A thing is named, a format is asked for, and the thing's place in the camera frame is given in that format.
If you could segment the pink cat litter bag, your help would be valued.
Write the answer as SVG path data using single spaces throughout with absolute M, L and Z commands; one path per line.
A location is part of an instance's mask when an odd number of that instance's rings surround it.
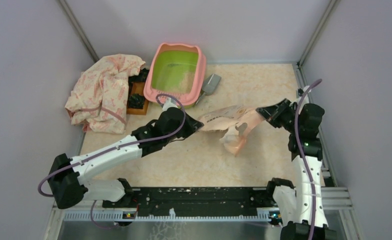
M 224 148 L 234 156 L 246 145 L 250 132 L 265 118 L 256 111 L 256 107 L 232 105 L 217 109 L 197 118 L 203 123 L 200 131 L 225 131 L 220 138 Z

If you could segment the pink and green litter box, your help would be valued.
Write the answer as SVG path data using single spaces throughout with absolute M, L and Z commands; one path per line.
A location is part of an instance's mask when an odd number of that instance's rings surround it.
M 206 56 L 199 46 L 164 42 L 159 45 L 152 59 L 143 90 L 144 97 L 155 103 L 157 95 L 168 94 L 177 98 L 185 107 L 192 107 L 201 93 L 206 66 Z M 191 91 L 169 91 L 172 80 L 184 72 L 195 73 Z

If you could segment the metal litter scoop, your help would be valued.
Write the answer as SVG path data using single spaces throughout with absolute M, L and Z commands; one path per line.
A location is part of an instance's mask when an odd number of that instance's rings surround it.
M 201 92 L 199 94 L 198 99 L 194 103 L 194 106 L 196 106 L 205 96 L 212 95 L 215 90 L 217 89 L 222 77 L 217 74 L 211 74 L 208 76 L 202 84 L 201 87 Z

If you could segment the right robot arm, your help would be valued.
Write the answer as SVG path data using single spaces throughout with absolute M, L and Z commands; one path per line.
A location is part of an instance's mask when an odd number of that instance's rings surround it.
M 272 178 L 265 199 L 278 206 L 282 240 L 336 240 L 338 234 L 329 228 L 324 213 L 321 168 L 323 147 L 318 137 L 325 110 L 319 105 L 299 105 L 284 99 L 256 112 L 271 126 L 289 132 L 288 150 L 295 172 L 295 182 Z

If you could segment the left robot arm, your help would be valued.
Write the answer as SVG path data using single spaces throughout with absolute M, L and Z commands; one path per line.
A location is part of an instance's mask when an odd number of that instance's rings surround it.
M 134 193 L 124 178 L 100 180 L 94 177 L 131 160 L 162 150 L 176 139 L 184 140 L 204 124 L 182 109 L 170 107 L 159 118 L 133 130 L 121 140 L 93 152 L 68 157 L 56 156 L 46 178 L 59 209 L 74 207 L 82 201 L 105 201 L 128 207 Z

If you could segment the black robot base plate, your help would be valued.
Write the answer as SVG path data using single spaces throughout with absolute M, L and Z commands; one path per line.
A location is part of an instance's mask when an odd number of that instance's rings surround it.
M 170 210 L 177 217 L 254 217 L 277 203 L 268 187 L 141 187 L 102 206 L 138 208 L 139 217 L 166 217 Z

